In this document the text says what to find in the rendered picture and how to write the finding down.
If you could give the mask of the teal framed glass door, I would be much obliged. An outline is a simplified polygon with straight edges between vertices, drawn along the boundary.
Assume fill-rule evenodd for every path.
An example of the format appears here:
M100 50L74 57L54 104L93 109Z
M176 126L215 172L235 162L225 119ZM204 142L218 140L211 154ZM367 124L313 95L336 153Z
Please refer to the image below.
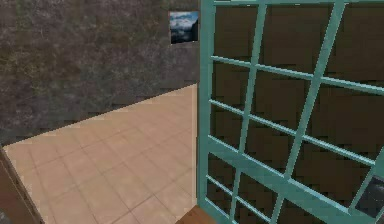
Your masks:
M236 204L241 203L268 224L276 224L280 209L285 200L294 203L299 208L321 219L326 224L376 224L384 214L384 207L377 215L371 217L356 209L363 198L363 193L373 178L384 179L384 147L377 158L371 160L349 150L326 143L305 134L307 124L322 84L328 84L346 89L384 96L384 88L356 82L326 77L324 70L338 31L345 6L350 3L376 3L382 0L202 0L200 6L200 85L199 85L199 133L198 133L198 205L205 209L216 220L224 224L237 224L234 220ZM263 27L267 8L280 4L319 4L331 3L332 13L328 22L324 41L321 45L319 58L313 73L303 73L273 66L262 65L258 62ZM255 36L252 57L249 62L216 56L214 54L215 13L218 6L257 6ZM249 70L245 108L236 109L211 98L213 63L223 62L245 67ZM301 114L299 126L292 130L255 116L251 113L253 87L256 73L259 71L277 73L280 75L305 79L311 82L309 92ZM234 148L209 134L211 107L215 105L243 118L240 145ZM270 166L250 157L244 152L249 122L253 120L270 128L284 132L294 137L294 143L286 166L286 172L280 173ZM333 153L347 157L370 167L365 180L353 198L350 206L345 207L309 187L291 178L293 168L299 155L303 141L308 141ZM238 196L240 175L246 174L260 184L278 194L271 217L265 216L255 207Z

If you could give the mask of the framed sky picture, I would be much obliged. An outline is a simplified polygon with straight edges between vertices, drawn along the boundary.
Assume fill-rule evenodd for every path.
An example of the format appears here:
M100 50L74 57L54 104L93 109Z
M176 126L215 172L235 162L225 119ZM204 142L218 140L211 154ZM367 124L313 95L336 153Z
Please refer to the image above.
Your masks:
M198 11L170 11L169 29L172 44L196 42L199 37Z

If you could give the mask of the brown wooden furniture corner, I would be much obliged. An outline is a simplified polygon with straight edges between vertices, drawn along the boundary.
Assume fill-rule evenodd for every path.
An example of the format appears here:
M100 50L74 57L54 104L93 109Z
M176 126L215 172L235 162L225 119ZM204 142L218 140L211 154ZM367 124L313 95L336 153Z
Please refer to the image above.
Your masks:
M216 221L198 205L183 215L175 224L217 224Z

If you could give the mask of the brown wooden cupboard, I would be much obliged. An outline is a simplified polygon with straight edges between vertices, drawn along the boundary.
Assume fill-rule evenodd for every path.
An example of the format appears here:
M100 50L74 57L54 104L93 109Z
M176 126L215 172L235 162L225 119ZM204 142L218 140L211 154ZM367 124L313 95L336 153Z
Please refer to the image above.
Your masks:
M0 224L45 224L3 148L0 148Z

